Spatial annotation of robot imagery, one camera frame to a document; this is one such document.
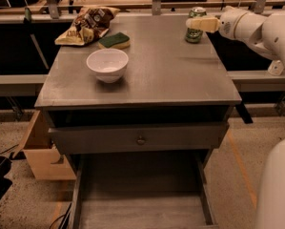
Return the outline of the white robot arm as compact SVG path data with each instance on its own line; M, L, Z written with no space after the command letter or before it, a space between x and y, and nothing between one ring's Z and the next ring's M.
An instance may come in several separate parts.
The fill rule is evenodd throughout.
M244 43L259 55L279 60L285 71L285 10L269 16L228 6L218 17L189 18L189 29L219 32ZM285 139L266 159L261 176L254 229L285 229Z

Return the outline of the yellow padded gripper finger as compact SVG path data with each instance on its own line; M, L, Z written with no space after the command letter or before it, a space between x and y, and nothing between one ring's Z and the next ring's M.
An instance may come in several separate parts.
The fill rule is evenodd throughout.
M219 30L220 21L214 16L201 16L189 18L186 21L187 28L201 30L205 32L216 32Z

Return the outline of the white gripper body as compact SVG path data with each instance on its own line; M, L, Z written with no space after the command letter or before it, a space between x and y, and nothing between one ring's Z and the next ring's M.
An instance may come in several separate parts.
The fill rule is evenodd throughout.
M248 16L253 15L248 10L227 6L220 16L219 33L228 39L245 42L251 33Z

